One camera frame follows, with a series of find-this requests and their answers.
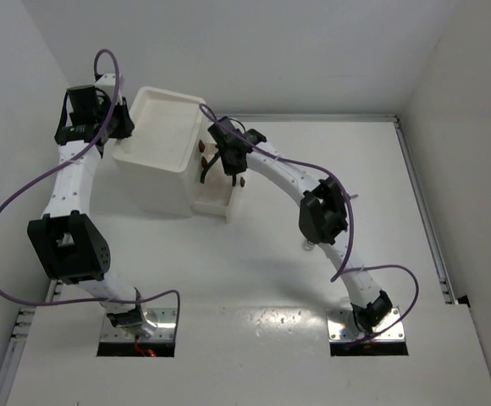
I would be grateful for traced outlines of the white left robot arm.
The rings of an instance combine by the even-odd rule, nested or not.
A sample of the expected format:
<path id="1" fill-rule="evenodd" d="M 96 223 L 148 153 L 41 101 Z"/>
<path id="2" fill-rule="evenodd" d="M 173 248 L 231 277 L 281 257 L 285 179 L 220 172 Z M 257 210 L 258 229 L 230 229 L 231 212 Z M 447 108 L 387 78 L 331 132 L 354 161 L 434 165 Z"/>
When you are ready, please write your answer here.
<path id="1" fill-rule="evenodd" d="M 99 74 L 92 85 L 67 89 L 58 129 L 62 169 L 42 216 L 28 224 L 27 233 L 47 276 L 74 285 L 94 298 L 112 326 L 136 338 L 157 330 L 156 318 L 140 304 L 137 288 L 111 270 L 106 239 L 90 219 L 94 175 L 110 139 L 131 136 L 134 124 L 121 88 L 121 74 Z"/>

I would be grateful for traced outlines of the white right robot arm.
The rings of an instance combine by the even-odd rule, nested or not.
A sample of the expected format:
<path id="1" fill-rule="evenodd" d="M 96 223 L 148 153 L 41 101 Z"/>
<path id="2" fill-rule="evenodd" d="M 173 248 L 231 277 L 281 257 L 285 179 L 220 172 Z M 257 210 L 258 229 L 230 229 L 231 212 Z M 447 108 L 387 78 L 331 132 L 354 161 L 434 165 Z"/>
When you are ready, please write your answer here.
<path id="1" fill-rule="evenodd" d="M 301 170 L 302 164 L 279 155 L 266 137 L 255 129 L 245 133 L 228 117 L 208 128 L 221 157 L 224 172 L 231 176 L 250 169 L 283 190 L 298 206 L 298 226 L 304 238 L 319 247 L 336 268 L 350 299 L 360 331 L 372 335 L 392 309 L 388 294 L 375 282 L 363 262 L 352 253 L 351 241 L 338 241 L 340 234 L 351 237 L 353 223 L 346 207 L 346 193 L 328 176 L 315 178 Z"/>

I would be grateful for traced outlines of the white bottom drawer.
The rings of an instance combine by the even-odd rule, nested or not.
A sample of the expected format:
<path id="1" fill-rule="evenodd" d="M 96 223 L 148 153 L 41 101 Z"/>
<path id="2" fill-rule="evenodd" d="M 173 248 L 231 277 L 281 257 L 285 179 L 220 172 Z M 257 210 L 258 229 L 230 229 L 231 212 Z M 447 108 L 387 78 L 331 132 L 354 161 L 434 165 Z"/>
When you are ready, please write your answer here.
<path id="1" fill-rule="evenodd" d="M 197 149 L 200 166 L 195 183 L 195 201 L 192 205 L 192 211 L 196 215 L 220 217 L 226 223 L 230 223 L 238 207 L 245 178 L 237 175 L 237 185 L 232 187 L 231 176 L 224 173 L 220 158 L 207 174 L 206 182 L 201 184 L 201 153 L 206 146 L 211 144 L 213 143 L 202 140 L 198 143 Z"/>

